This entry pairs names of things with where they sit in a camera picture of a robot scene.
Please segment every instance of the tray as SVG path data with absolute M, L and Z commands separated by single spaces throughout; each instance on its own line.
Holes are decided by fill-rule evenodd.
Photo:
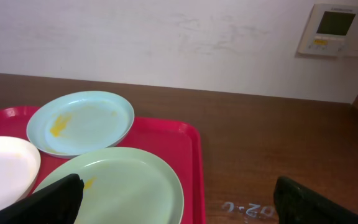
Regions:
M 1 110 L 0 136 L 27 140 L 25 128 L 37 109 L 20 106 Z M 128 135 L 118 146 L 143 149 L 165 160 L 177 173 L 183 187 L 185 208 L 181 224 L 206 223 L 201 139 L 194 127 L 180 121 L 136 117 Z M 51 171 L 68 160 L 40 153 L 41 167 L 32 191 Z

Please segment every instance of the control panel screen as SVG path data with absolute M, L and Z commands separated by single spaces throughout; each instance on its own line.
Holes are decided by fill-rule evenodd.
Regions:
M 356 15 L 343 12 L 324 12 L 318 34 L 346 35 Z

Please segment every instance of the white wall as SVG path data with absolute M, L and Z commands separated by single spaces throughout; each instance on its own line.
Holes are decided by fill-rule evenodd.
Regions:
M 0 73 L 352 102 L 357 58 L 295 57 L 314 3 L 0 0 Z

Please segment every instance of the table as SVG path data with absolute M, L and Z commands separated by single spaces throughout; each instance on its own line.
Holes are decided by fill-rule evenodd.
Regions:
M 137 116 L 185 121 L 199 130 L 209 224 L 261 222 L 280 175 L 358 213 L 358 111 L 351 105 L 0 74 L 0 109 L 42 106 L 85 90 L 117 93 Z M 277 223 L 276 215 L 268 221 Z

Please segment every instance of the wall control panel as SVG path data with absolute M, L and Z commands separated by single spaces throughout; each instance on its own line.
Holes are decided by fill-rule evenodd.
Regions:
M 357 37 L 357 6 L 315 4 L 298 52 L 342 56 Z

